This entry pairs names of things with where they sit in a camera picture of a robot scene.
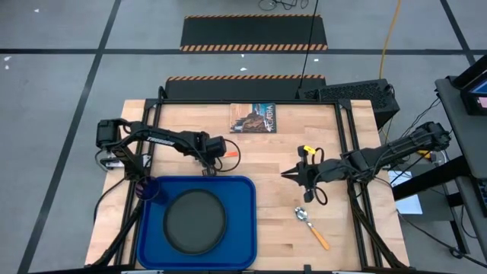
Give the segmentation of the white paper sheet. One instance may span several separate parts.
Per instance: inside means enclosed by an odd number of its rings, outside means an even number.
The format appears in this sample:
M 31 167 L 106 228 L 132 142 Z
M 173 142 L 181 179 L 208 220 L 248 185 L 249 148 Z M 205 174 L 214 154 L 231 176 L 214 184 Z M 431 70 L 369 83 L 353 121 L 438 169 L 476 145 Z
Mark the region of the white paper sheet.
M 412 178 L 412 174 L 406 171 L 404 174 L 401 171 L 392 170 L 388 172 L 391 186 L 397 186 Z M 414 195 L 399 201 L 395 201 L 396 209 L 402 215 L 422 215 L 422 207 L 419 201 L 419 196 Z

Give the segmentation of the black round plate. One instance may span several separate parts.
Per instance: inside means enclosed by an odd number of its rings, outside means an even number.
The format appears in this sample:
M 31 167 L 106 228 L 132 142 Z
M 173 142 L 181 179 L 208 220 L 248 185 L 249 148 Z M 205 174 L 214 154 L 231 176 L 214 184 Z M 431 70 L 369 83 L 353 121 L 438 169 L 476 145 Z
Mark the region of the black round plate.
M 203 189 L 182 192 L 167 207 L 163 218 L 163 232 L 169 245 L 191 256 L 216 247 L 226 227 L 223 203 L 214 193 Z

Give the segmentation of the blue plastic tray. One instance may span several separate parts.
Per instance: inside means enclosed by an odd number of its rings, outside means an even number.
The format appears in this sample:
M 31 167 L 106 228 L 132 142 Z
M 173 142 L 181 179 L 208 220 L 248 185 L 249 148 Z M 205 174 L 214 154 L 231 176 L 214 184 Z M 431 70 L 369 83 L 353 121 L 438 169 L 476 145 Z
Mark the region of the blue plastic tray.
M 161 205 L 145 202 L 138 230 L 137 258 L 146 269 L 162 270 L 243 270 L 256 258 L 256 188 L 242 176 L 157 177 L 167 193 Z M 185 255 L 173 249 L 163 232 L 167 207 L 187 190 L 203 189 L 223 203 L 227 227 L 219 244 L 201 255 Z

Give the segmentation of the black monitor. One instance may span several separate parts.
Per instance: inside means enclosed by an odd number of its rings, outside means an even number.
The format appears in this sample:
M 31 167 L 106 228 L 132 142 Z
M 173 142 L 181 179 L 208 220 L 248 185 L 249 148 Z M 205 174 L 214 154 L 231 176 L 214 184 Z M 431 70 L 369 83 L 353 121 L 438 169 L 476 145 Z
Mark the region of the black monitor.
M 452 85 L 470 116 L 487 116 L 487 55 L 457 76 Z

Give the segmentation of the Acadia picture card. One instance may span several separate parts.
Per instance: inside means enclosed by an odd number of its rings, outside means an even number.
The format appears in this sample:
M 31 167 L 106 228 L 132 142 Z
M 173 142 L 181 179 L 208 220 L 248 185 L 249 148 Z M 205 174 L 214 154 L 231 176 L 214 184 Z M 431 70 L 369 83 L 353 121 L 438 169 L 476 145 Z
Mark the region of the Acadia picture card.
M 230 105 L 230 133 L 277 133 L 276 105 Z

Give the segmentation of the grey desk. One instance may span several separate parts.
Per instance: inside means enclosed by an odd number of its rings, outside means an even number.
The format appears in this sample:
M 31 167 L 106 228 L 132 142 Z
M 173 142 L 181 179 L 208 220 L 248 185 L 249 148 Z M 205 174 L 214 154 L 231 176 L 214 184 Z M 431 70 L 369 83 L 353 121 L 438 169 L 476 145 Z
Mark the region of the grey desk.
M 455 181 L 463 198 L 477 241 L 487 259 L 487 217 L 479 200 L 478 182 L 487 183 L 487 116 L 470 116 L 448 78 L 434 82 L 469 171 Z

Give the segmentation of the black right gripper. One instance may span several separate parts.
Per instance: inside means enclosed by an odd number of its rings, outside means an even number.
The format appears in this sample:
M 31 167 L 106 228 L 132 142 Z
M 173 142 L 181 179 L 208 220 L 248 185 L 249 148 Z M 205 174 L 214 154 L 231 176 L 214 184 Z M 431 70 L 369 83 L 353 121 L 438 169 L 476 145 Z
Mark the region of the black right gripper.
M 320 164 L 309 164 L 307 161 L 308 152 L 303 149 L 304 145 L 298 147 L 298 156 L 301 161 L 297 166 L 281 172 L 285 179 L 293 180 L 299 186 L 305 188 L 304 201 L 306 203 L 312 202 L 317 198 L 318 203 L 327 203 L 327 196 L 324 195 L 325 200 L 322 201 L 317 191 L 324 191 L 317 186 L 319 182 L 331 182 L 334 180 L 343 180 L 345 178 L 345 164 L 342 160 L 329 159 Z

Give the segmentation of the black desk support beam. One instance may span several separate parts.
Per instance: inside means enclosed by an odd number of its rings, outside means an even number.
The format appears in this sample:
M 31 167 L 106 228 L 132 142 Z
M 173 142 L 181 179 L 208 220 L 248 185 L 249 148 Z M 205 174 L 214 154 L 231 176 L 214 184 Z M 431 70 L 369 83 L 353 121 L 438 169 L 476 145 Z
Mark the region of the black desk support beam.
M 408 198 L 434 186 L 439 186 L 458 177 L 470 175 L 470 168 L 464 156 L 435 167 L 392 188 L 395 201 Z

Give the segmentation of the black perforated computer case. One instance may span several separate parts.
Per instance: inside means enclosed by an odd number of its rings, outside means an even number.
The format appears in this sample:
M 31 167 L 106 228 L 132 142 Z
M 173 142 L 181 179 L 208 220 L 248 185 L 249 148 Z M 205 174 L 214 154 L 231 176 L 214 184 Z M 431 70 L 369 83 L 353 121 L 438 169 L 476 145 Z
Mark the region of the black perforated computer case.
M 369 100 L 378 129 L 400 110 L 393 86 L 386 79 L 302 88 L 296 92 L 295 97 L 314 101 Z

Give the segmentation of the purple plastic cup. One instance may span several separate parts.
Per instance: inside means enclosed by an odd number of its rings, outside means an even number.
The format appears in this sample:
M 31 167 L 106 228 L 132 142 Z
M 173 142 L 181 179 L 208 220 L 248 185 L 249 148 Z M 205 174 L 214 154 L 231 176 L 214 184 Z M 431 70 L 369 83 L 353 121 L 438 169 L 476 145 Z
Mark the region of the purple plastic cup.
M 164 205 L 168 201 L 167 193 L 156 177 L 143 177 L 135 185 L 135 194 L 144 202 Z

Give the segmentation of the spoon with orange handle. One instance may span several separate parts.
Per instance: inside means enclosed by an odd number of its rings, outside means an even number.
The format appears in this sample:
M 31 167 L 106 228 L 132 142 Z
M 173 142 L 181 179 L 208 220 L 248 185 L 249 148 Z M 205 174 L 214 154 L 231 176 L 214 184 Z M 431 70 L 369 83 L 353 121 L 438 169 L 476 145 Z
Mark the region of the spoon with orange handle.
M 328 244 L 328 242 L 324 239 L 324 237 L 318 232 L 318 230 L 310 222 L 306 210 L 304 208 L 297 207 L 297 208 L 294 209 L 294 211 L 295 211 L 296 217 L 300 221 L 304 222 L 309 227 L 309 229 L 311 230 L 311 232 L 314 234 L 315 238 L 320 242 L 321 246 L 325 250 L 329 250 L 329 244 Z

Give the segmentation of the large black hazard-striped floor mat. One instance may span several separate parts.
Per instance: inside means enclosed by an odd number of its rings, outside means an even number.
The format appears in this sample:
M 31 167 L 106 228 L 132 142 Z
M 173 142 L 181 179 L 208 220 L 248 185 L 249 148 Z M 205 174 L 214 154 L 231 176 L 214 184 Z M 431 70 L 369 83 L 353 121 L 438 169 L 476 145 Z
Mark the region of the large black hazard-striped floor mat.
M 191 15 L 183 52 L 305 52 L 328 48 L 323 19 L 312 14 Z

